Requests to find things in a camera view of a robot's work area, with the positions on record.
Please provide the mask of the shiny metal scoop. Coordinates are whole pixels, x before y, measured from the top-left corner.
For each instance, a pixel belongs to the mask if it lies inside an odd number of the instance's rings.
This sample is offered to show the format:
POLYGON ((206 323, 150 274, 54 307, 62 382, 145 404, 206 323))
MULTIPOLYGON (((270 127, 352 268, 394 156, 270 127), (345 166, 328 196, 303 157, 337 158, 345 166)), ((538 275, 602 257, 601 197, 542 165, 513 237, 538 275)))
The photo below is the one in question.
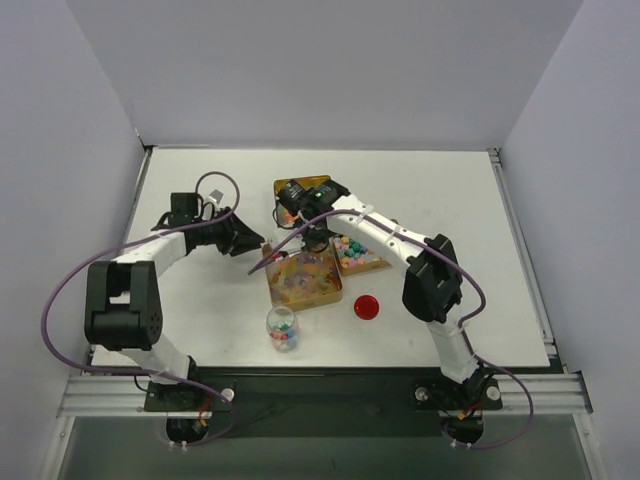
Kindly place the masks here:
POLYGON ((278 251, 273 251, 272 259, 274 261, 280 261, 285 258, 296 256, 304 251, 303 247, 288 247, 278 251))

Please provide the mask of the gold tin popsicle candies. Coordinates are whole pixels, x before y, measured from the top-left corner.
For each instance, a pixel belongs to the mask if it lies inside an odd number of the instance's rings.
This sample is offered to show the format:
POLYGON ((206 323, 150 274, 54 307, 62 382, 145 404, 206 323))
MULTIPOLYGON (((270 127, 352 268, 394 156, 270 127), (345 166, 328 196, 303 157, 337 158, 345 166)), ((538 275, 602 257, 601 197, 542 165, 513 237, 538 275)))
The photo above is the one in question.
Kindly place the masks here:
POLYGON ((279 257, 264 271, 274 307, 302 311, 337 303, 343 298, 343 284, 331 249, 279 257))

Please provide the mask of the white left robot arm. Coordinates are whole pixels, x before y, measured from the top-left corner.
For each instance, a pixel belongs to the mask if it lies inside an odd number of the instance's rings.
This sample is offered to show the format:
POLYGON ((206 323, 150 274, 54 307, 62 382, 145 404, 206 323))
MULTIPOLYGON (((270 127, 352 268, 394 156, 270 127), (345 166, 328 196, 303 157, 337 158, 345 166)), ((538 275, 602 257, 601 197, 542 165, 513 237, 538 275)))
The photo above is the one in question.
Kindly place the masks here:
POLYGON ((169 385, 168 400, 190 411, 201 403, 196 363, 163 334, 159 278, 193 250, 214 246, 231 257, 258 250, 263 236, 232 212, 197 193, 170 196, 170 209, 152 229, 151 240, 87 270, 84 333, 87 341, 118 352, 169 385))

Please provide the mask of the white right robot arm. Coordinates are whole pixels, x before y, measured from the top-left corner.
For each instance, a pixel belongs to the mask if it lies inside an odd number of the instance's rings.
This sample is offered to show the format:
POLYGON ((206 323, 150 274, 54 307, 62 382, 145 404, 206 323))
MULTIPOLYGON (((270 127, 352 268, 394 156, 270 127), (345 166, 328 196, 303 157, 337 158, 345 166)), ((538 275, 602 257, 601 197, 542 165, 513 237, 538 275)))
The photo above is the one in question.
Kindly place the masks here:
POLYGON ((457 408, 476 400, 479 385, 472 377, 477 369, 473 354, 458 320, 448 317, 462 300, 462 275, 449 240, 442 235, 428 238, 402 227, 333 180, 308 189, 290 180, 277 191, 276 199, 296 218, 295 226, 316 221, 301 232, 305 250, 318 251, 334 237, 347 236, 397 269, 404 280, 402 303, 427 324, 442 375, 448 378, 443 384, 444 398, 457 408))

